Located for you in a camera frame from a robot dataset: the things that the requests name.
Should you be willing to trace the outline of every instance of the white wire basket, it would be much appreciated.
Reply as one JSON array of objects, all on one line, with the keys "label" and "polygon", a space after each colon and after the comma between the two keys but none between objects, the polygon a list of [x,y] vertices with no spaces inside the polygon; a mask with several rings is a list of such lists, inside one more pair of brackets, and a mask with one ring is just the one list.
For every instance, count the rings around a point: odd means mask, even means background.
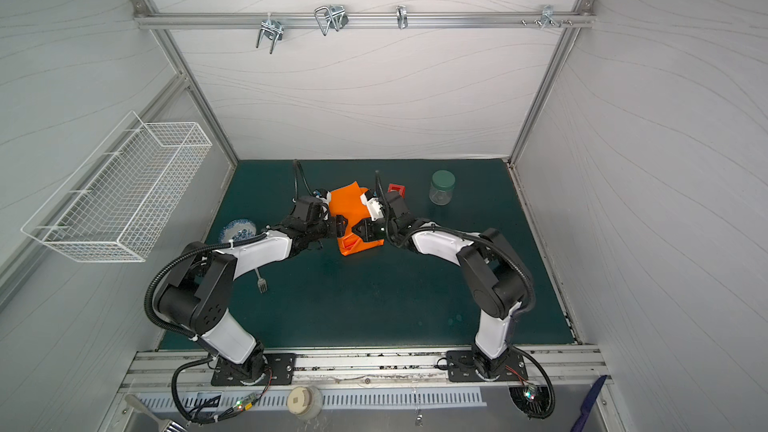
[{"label": "white wire basket", "polygon": [[[101,153],[110,138],[119,145]],[[132,112],[22,232],[77,262],[144,262],[210,146],[196,122]]]}]

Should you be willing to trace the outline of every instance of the green mat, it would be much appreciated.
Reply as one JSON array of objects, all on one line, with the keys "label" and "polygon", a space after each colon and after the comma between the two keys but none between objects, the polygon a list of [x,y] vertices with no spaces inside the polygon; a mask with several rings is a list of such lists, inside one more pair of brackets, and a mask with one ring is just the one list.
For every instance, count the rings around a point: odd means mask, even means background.
[{"label": "green mat", "polygon": [[[406,201],[419,217],[467,232],[501,230],[533,274],[537,304],[514,335],[517,344],[570,344],[542,259],[525,221],[512,180],[501,160],[320,160],[302,161],[310,187],[333,190],[358,181],[406,187]],[[456,176],[453,200],[429,201],[429,180],[444,168]],[[275,224],[292,207],[293,169],[287,160],[242,161],[208,235],[236,218],[259,227]],[[269,291],[260,294],[256,274],[235,282],[230,311],[268,348],[416,346],[472,344],[480,309],[461,269],[431,255],[385,244],[343,257],[334,240],[322,250],[260,269]],[[161,349],[194,349],[186,338],[167,334]]]}]

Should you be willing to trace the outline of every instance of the orange towel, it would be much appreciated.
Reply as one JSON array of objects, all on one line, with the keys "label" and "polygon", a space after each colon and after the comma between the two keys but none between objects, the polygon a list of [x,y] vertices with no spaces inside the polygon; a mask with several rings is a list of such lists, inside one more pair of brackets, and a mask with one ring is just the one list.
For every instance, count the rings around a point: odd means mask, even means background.
[{"label": "orange towel", "polygon": [[331,202],[329,204],[331,215],[341,215],[349,221],[346,225],[344,236],[337,239],[341,255],[354,254],[384,245],[383,240],[363,242],[360,237],[352,233],[352,227],[356,226],[364,218],[371,216],[370,212],[368,212],[368,207],[365,207],[360,200],[360,196],[366,192],[368,192],[368,189],[358,186],[357,182],[331,191]]}]

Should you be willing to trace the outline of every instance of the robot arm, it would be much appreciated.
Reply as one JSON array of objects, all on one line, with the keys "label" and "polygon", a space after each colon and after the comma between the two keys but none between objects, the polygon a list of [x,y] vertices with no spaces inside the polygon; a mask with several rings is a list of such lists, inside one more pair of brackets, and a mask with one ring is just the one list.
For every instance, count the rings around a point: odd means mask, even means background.
[{"label": "robot arm", "polygon": [[[364,219],[353,230],[364,241],[388,238],[414,252],[430,254],[462,268],[472,297],[481,309],[475,337],[475,367],[493,380],[508,355],[507,337],[517,313],[533,305],[532,283],[504,236],[493,228],[483,234],[453,231],[416,218],[398,192],[377,199],[386,211]],[[197,254],[180,262],[154,296],[154,308],[194,333],[193,340],[225,358],[244,384],[264,369],[264,346],[246,332],[229,312],[233,280],[242,274],[293,257],[321,238],[343,235],[342,216],[331,217],[321,198],[304,196],[292,213],[252,243]],[[196,242],[185,252],[200,248]]]},{"label": "robot arm", "polygon": [[[153,306],[193,332],[192,340],[203,349],[227,360],[238,380],[253,383],[264,369],[264,346],[229,312],[233,281],[246,272],[293,257],[312,242],[335,237],[333,223],[323,200],[300,197],[290,215],[251,243],[201,252],[177,264],[159,287]],[[204,246],[193,242],[183,255]]]}]

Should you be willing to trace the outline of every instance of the red object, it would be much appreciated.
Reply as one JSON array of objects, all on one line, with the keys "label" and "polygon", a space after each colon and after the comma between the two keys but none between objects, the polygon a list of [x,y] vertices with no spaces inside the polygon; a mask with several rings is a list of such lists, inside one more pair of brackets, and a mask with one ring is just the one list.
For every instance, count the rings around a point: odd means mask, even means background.
[{"label": "red object", "polygon": [[405,186],[398,186],[397,184],[389,184],[389,188],[387,189],[388,192],[391,192],[393,190],[397,190],[397,193],[400,194],[401,197],[406,197],[406,187]]}]

